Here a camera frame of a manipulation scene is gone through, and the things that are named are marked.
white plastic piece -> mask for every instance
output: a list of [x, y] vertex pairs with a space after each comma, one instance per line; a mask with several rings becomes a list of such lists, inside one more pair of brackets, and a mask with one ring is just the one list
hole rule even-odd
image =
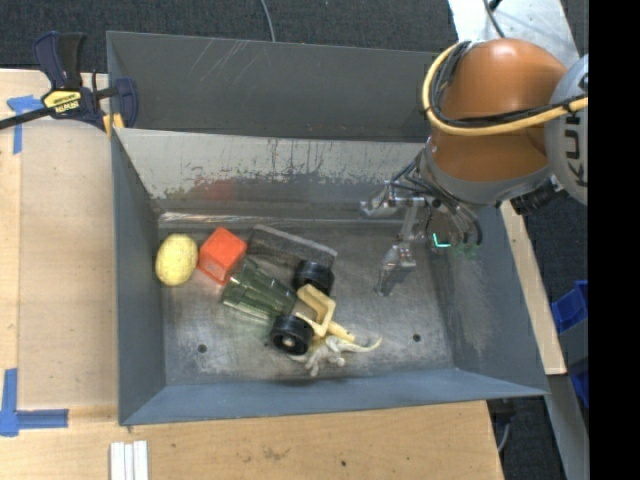
[[149, 457], [146, 441], [111, 443], [109, 454], [110, 480], [148, 480]]

bin floor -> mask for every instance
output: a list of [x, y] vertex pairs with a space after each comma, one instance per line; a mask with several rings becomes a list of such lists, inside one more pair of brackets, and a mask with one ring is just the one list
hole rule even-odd
[[[381, 260], [398, 231], [397, 225], [363, 228], [349, 224], [285, 224], [276, 229], [337, 251], [331, 292], [336, 302], [334, 320], [351, 331], [358, 344], [369, 345], [382, 338], [374, 351], [344, 352], [343, 367], [323, 362], [318, 378], [453, 366], [451, 344], [438, 302], [441, 299], [430, 271], [433, 257], [424, 245], [414, 247], [417, 270], [396, 285], [389, 297], [382, 297], [374, 292], [374, 286]], [[207, 236], [191, 231], [199, 243]], [[247, 238], [242, 231], [234, 232]], [[285, 282], [293, 275], [286, 267], [265, 262], [263, 258], [254, 259], [265, 271]], [[437, 277], [442, 279], [442, 272]], [[220, 303], [221, 291], [199, 270], [187, 283], [163, 288], [169, 384], [309, 378], [304, 363], [294, 361], [269, 343], [270, 321]]]

wooden board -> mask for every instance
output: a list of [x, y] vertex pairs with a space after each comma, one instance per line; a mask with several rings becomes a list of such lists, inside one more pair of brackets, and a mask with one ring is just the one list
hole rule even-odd
[[109, 445], [146, 440], [152, 480], [500, 480], [484, 402], [127, 429], [105, 408], [0, 441], [0, 479], [105, 479]]

blue object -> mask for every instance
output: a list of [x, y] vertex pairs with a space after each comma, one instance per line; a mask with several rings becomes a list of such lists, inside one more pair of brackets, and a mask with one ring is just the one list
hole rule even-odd
[[[589, 316], [588, 281], [576, 281], [573, 285], [573, 290], [551, 303], [551, 312], [559, 333], [563, 333]], [[576, 394], [585, 407], [589, 408], [589, 369], [572, 375], [571, 380]]]
[[[16, 114], [38, 110], [43, 107], [42, 102], [39, 99], [34, 98], [32, 95], [9, 98], [7, 100], [7, 105], [9, 105], [11, 110], [13, 110]], [[21, 124], [17, 125], [13, 132], [13, 154], [17, 155], [18, 153], [20, 153], [20, 151], [22, 151]]]
[[20, 430], [34, 428], [66, 428], [68, 409], [45, 411], [16, 410], [18, 370], [12, 368], [4, 372], [2, 390], [2, 410], [0, 410], [0, 436], [16, 437]]

orange block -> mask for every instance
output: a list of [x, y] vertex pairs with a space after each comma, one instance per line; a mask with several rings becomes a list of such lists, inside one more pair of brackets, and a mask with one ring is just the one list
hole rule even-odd
[[219, 284], [227, 284], [247, 244], [226, 228], [218, 227], [200, 247], [197, 268]]

